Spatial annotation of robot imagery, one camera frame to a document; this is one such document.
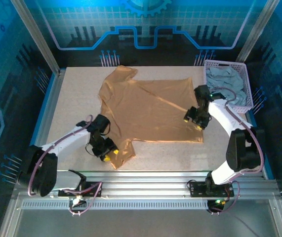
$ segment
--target speckled surface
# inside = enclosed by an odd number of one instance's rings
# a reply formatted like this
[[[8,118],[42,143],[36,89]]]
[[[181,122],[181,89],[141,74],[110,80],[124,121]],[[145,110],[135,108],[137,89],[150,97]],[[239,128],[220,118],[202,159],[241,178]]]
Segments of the speckled surface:
[[[203,67],[134,67],[135,79],[185,79],[193,78],[194,86],[203,82]],[[100,112],[98,92],[105,77],[113,67],[67,68],[48,142],[54,141],[74,128],[88,114]],[[225,160],[229,137],[221,125],[213,119],[203,134],[203,144],[133,142],[136,157],[118,170],[212,170]],[[110,163],[90,156],[78,149],[65,160],[59,159],[59,170],[113,171]]]

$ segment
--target plastic basket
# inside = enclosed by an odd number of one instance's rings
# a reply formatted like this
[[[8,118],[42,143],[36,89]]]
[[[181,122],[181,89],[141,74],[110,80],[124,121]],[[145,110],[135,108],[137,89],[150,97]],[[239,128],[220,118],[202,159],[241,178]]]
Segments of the plastic basket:
[[[244,89],[243,91],[246,94],[246,105],[231,105],[232,109],[236,111],[237,113],[245,114],[247,111],[249,111],[251,108],[253,108],[253,99],[251,97],[251,90],[249,85],[249,78],[247,73],[247,67],[245,63],[236,63],[236,62],[225,62],[225,61],[216,61],[216,60],[205,60],[204,67],[203,67],[203,82],[206,84],[206,70],[210,67],[216,67],[216,68],[222,68],[230,66],[234,70],[236,70],[240,77],[244,81]]]

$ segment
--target gray cloth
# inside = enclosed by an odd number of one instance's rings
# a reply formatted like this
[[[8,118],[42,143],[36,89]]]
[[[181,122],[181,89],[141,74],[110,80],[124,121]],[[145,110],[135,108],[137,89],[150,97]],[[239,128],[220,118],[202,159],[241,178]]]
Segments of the gray cloth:
[[[234,95],[225,89],[216,89],[217,87],[225,87],[233,90],[237,98],[232,101],[233,105],[246,105],[246,94],[243,91],[244,82],[239,73],[231,67],[215,68],[210,67],[206,70],[207,86],[212,93],[220,92],[227,100],[233,99]]]

